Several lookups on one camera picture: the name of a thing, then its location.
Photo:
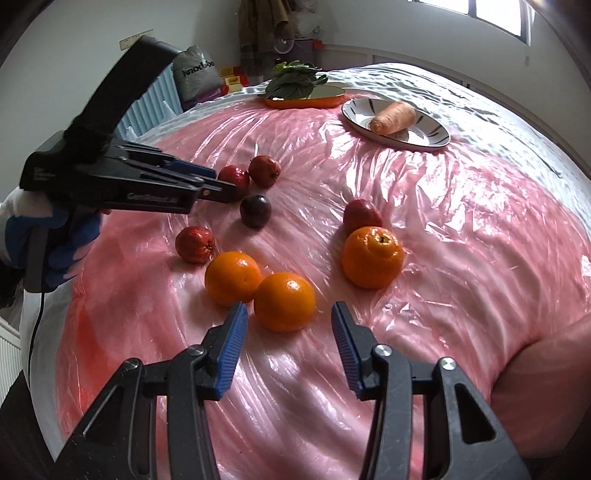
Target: hand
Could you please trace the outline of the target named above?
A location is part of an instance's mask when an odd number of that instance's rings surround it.
[[[52,204],[41,192],[16,188],[0,206],[0,258],[8,266],[27,266],[28,238],[36,226],[59,228],[66,224],[68,211]],[[46,252],[49,270],[44,281],[57,287],[76,276],[81,262],[99,236],[101,214],[91,213],[73,225],[68,240]]]

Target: spinach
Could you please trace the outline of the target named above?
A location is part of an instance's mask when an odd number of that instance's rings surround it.
[[[319,68],[312,63],[292,61],[275,65],[272,80],[265,89],[265,98],[283,98],[298,100],[310,96],[314,87],[323,85],[329,78],[322,74],[317,76]]]

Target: orange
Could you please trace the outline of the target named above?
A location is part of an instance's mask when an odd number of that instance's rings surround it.
[[[218,255],[205,271],[205,290],[223,307],[230,307],[235,301],[251,302],[261,281],[258,265],[242,252]]]
[[[312,285],[294,273],[274,273],[255,293],[255,315],[272,332],[295,332],[308,325],[316,309]]]
[[[366,226],[349,235],[342,264],[345,276],[352,283],[377,290],[387,287],[400,275],[404,257],[402,244],[391,231]]]

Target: white plate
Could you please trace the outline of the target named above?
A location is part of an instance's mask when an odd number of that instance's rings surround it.
[[[402,150],[435,151],[449,144],[446,128],[427,113],[417,110],[414,125],[392,135],[377,135],[369,129],[371,120],[393,102],[360,98],[346,102],[341,110],[351,126],[370,140]]]

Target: hanging towel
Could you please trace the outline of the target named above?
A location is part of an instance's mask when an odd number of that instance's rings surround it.
[[[243,72],[248,76],[264,75],[277,56],[276,38],[294,37],[290,24],[288,0],[242,0],[238,11],[238,38]]]

